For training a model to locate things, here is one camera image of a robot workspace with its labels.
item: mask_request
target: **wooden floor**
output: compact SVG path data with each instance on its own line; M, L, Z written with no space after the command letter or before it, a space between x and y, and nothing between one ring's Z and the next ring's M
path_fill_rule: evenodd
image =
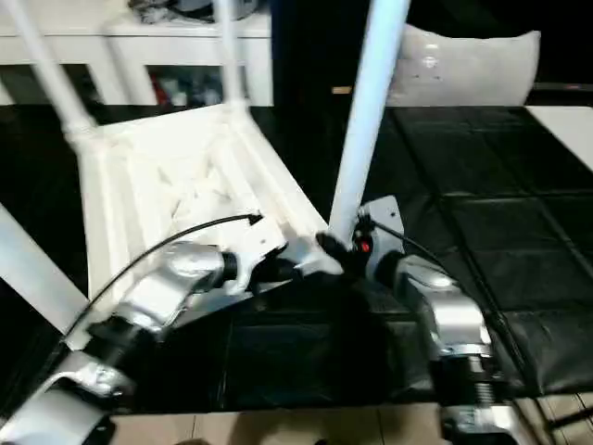
M593 404L593 394L581 394ZM583 408L576 396L543 400L549 418ZM541 433L534 405L521 400L533 425ZM119 417L117 445L173 445L188 439L204 439L211 445L314 445L327 439L330 445L436 445L439 435L432 403L379 408L267 411ZM555 433L559 445L593 443L590 422L568 426ZM540 434L543 443L548 443Z

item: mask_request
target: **black cable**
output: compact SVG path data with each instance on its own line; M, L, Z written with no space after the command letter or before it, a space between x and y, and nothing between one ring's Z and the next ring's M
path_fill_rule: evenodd
M127 272L129 272L134 266L136 266L140 261L144 260L148 255L154 253L155 251L159 250L160 248L163 248L164 246L167 246L168 244L172 243L173 241L175 241L179 238L182 238L186 235L193 234L195 232L199 232L200 230L208 229L209 227L213 227L215 225L219 225L219 224L223 224L223 223L231 223L234 221L241 221L241 220L249 220L249 222L253 224L253 223L256 223L259 219L261 219L261 216L249 213L249 214L243 214L243 215L228 216L226 218L219 218L218 220L204 222L204 223L189 227L185 230L182 230L181 232L179 232L175 235L171 235L171 236L163 239L159 243L156 243L152 248L149 248L146 251L144 251L143 253L141 253L140 255L138 255L126 267L121 269L121 271L118 274L116 274L113 278L111 278L101 288L101 290L99 290L97 292L95 298L89 304L86 305L86 307L81 311L81 313L78 314L78 316L76 317L76 320L74 320L74 323L70 326L68 331L66 331L66 333L62 336L62 338L57 342L56 346L54 347L54 350L52 350L52 352L50 353L48 361L47 361L48 365L45 367L44 372L41 373L41 377L44 378L44 374L47 372L47 367L53 365L53 361L55 360L56 356L61 352L60 345L68 339L68 337L72 334L72 332L74 332L76 327L80 324L81 320L96 306L96 304L99 302L99 300L103 296L105 296L107 291L110 290L110 288L112 288L122 278L123 275L125 275Z
M428 258L430 258L432 261L434 261L436 264L441 266L443 269L445 269L445 270L447 269L445 267L445 265L442 263L442 261L435 255L435 253L433 253L430 249L424 247L418 241L414 241L412 238L405 236L405 235L401 234L400 232L396 232L395 230L390 229L386 225L383 225L380 222L377 222L375 220L370 220L370 222L372 225L383 230L384 232L387 232L388 234L394 236L395 238L398 238L398 239L402 240L403 242L414 246L415 248L420 250L424 255L426 255Z

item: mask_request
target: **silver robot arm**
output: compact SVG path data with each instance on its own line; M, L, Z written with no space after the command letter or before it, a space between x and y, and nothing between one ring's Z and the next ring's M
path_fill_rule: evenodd
M417 314L428 348L443 438L459 444L535 444L511 406L484 316L440 266L397 263L395 295Z
M134 392L134 380L187 309L188 299L237 276L237 258L194 243L171 245L156 267L127 292L115 311L88 329L73 351L0 430L15 445L106 444L108 415Z

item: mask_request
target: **black tabletop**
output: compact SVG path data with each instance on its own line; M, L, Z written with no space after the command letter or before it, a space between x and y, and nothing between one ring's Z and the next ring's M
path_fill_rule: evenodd
M159 108L98 108L102 123ZM252 115L328 217L347 110ZM76 159L51 109L0 108L0 202L86 288ZM483 308L517 395L593 390L593 174L522 108L385 112L365 200L394 195L406 234ZM57 333L2 294L4 410ZM386 289L316 274L174 333L147 366L137 412L241 411L426 401L414 317Z

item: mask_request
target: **white pillow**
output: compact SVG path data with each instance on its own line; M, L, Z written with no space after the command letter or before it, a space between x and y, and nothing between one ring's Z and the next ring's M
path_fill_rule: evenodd
M457 39L406 25L387 105L522 105L536 77L539 36Z

